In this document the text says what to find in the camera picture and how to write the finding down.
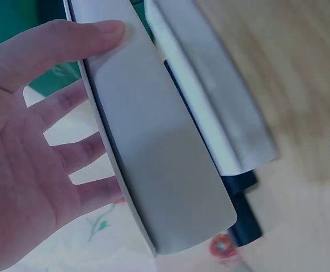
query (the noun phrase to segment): finger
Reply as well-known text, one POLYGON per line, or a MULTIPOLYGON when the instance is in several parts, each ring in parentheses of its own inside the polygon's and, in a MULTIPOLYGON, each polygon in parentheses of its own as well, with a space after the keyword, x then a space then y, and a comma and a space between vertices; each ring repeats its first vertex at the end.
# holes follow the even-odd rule
POLYGON ((122 197, 122 192, 115 177, 104 178, 77 185, 81 203, 80 215, 88 214, 122 197))
POLYGON ((55 20, 0 44, 0 131, 14 113, 13 93, 53 65, 105 53, 124 34, 119 21, 77 24, 55 20))
POLYGON ((43 131, 46 131, 87 98, 83 80, 80 79, 34 104, 29 109, 39 117, 43 123, 43 131))
POLYGON ((0 44, 0 88, 15 92, 52 66, 105 53, 125 32, 118 20, 77 24, 54 20, 0 44))
POLYGON ((93 163, 105 153, 105 148, 98 132, 78 143, 53 146, 53 149, 61 159, 68 175, 93 163))

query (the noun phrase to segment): hand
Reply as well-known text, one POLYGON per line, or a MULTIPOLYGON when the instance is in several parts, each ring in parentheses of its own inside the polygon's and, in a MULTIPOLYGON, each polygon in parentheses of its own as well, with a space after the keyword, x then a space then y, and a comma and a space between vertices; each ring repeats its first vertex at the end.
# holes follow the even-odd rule
POLYGON ((121 198, 114 177, 73 185, 68 175, 105 152, 99 134, 51 147, 43 132, 84 102, 82 81, 27 108, 23 86, 60 62, 115 48, 120 21, 55 20, 0 44, 0 270, 73 219, 121 198))

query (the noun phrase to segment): red flower pattern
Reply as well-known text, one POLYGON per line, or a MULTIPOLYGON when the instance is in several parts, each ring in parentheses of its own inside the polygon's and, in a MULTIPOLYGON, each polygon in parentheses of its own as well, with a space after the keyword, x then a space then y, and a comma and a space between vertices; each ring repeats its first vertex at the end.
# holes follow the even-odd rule
POLYGON ((209 245, 210 254, 219 259, 228 259, 237 255, 235 246, 228 234, 218 234, 209 245))

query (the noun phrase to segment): black plastic part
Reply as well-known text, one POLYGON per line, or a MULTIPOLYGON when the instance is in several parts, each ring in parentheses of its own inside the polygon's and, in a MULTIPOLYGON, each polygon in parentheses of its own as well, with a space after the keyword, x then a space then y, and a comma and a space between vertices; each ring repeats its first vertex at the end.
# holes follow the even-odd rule
POLYGON ((222 177, 222 181, 237 213, 237 222, 228 231, 235 245, 242 247, 263 235, 243 191, 257 184, 257 178, 252 172, 247 172, 239 176, 222 177))

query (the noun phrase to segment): gray plastic panel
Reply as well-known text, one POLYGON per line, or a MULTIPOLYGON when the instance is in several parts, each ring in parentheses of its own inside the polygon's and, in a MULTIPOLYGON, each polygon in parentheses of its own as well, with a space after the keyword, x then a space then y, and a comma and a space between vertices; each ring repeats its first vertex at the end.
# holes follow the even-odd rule
POLYGON ((236 214, 227 192, 130 2, 72 0, 71 9, 80 23, 122 19, 127 25, 121 48, 86 60, 82 71, 140 230, 143 223, 156 252, 168 254, 229 228, 236 214))

